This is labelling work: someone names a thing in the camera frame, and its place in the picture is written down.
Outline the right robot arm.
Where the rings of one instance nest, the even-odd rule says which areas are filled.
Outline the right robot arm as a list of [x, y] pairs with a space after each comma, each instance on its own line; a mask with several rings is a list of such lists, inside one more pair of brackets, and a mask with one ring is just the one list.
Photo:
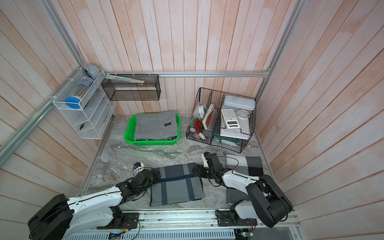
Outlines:
[[259, 219], [269, 228], [288, 219], [293, 205], [271, 176], [256, 177], [238, 173], [235, 169], [223, 167], [219, 156], [209, 152], [205, 152], [202, 159], [204, 164], [193, 169], [195, 176], [214, 180], [218, 186], [248, 195], [249, 201], [233, 205], [232, 211], [238, 218]]

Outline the plain grey scarf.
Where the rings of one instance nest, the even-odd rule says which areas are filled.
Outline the plain grey scarf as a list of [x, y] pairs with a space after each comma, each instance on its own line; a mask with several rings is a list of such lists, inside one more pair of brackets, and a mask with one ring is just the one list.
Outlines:
[[179, 133], [175, 112], [138, 114], [135, 141], [162, 141], [177, 137]]

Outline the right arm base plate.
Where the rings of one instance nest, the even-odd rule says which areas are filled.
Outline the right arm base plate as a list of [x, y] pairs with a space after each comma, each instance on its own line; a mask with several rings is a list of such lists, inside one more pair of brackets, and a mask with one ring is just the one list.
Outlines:
[[249, 226], [255, 227], [258, 225], [256, 219], [241, 219], [235, 211], [216, 210], [215, 216], [219, 227], [234, 227], [234, 226]]

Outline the black white grey checked scarf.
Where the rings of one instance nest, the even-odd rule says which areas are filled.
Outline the black white grey checked scarf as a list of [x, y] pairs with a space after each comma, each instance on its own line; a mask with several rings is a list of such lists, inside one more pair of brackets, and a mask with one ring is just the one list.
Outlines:
[[[226, 155], [226, 167], [234, 169], [240, 174], [245, 174], [252, 177], [261, 177], [264, 174], [261, 157]], [[247, 194], [233, 188], [227, 188], [228, 204], [235, 204], [238, 201], [249, 200], [250, 198]]]

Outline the white plastic lidded container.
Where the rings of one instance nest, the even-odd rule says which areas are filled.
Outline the white plastic lidded container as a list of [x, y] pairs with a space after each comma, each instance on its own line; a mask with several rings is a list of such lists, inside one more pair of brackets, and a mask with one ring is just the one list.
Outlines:
[[227, 95], [225, 96], [225, 99], [224, 99], [224, 105], [237, 108], [237, 109], [254, 111], [256, 108], [256, 101], [253, 99], [246, 99], [246, 98]]

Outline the grey round disc on shelf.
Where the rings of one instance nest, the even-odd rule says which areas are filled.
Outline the grey round disc on shelf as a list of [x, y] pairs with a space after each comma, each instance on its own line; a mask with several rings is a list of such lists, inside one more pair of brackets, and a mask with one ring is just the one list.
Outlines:
[[93, 64], [87, 64], [84, 69], [86, 74], [93, 80], [96, 80], [100, 74], [99, 69]]

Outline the roll of clear tape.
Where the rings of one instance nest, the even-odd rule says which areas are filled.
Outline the roll of clear tape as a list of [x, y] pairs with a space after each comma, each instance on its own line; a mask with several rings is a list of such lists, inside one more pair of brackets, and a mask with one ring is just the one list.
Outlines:
[[251, 116], [251, 113], [247, 110], [240, 109], [237, 111], [237, 118], [240, 120], [248, 120]]

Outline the red notebook in organizer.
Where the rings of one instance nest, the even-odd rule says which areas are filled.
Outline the red notebook in organizer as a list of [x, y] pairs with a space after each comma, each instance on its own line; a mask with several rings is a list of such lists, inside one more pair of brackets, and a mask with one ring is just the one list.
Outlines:
[[192, 126], [194, 130], [198, 133], [201, 133], [204, 130], [203, 123], [199, 118], [194, 119]]

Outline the grey blue plaid scarf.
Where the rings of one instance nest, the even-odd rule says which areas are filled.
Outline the grey blue plaid scarf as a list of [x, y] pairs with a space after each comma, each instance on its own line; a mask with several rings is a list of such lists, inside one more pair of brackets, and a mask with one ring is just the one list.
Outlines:
[[202, 179], [194, 173], [196, 166], [196, 163], [188, 163], [157, 168], [161, 179], [151, 188], [150, 206], [172, 205], [204, 198]]

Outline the white flat box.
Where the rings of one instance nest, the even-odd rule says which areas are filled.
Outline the white flat box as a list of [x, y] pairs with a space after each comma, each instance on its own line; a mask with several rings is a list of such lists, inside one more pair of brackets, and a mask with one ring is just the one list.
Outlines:
[[226, 128], [224, 120], [221, 121], [220, 135], [229, 138], [249, 140], [252, 136], [252, 131], [250, 130], [250, 123], [248, 120], [239, 120], [240, 128], [229, 130]]

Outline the white tape roll in organizer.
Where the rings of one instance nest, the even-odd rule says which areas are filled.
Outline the white tape roll in organizer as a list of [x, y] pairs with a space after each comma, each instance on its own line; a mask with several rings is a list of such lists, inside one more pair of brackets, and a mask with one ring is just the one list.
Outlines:
[[207, 106], [198, 104], [193, 112], [193, 116], [195, 119], [203, 120], [206, 115]]

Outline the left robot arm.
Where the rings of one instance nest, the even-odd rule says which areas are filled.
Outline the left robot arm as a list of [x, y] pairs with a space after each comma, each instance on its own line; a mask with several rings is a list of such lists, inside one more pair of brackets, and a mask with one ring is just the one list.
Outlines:
[[156, 185], [161, 173], [143, 168], [136, 176], [94, 194], [67, 198], [53, 197], [28, 221], [31, 240], [61, 240], [95, 228], [126, 228], [128, 220], [120, 206], [134, 201]]

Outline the aluminium front rail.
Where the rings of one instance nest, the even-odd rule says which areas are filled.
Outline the aluminium front rail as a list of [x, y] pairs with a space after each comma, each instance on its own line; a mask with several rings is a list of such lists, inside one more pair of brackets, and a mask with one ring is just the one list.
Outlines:
[[295, 213], [273, 228], [259, 219], [231, 221], [225, 209], [127, 211], [124, 229], [89, 229], [67, 240], [304, 240]]

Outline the green plastic basket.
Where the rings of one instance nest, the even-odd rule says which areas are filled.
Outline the green plastic basket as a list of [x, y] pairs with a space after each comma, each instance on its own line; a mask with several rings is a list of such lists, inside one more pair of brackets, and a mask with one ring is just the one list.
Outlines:
[[128, 123], [127, 130], [125, 132], [125, 141], [129, 144], [133, 144], [135, 146], [171, 146], [174, 145], [181, 137], [181, 118], [178, 114], [176, 114], [176, 122], [178, 124], [178, 135], [174, 137], [172, 140], [146, 140], [146, 141], [135, 141], [135, 131], [137, 124], [137, 115], [133, 115]]

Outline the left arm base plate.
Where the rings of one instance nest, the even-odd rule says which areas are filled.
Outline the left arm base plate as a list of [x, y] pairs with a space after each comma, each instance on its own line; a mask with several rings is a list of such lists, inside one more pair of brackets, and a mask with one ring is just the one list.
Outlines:
[[132, 230], [137, 229], [139, 213], [122, 213], [114, 217], [112, 221], [104, 227], [97, 227], [98, 230]]

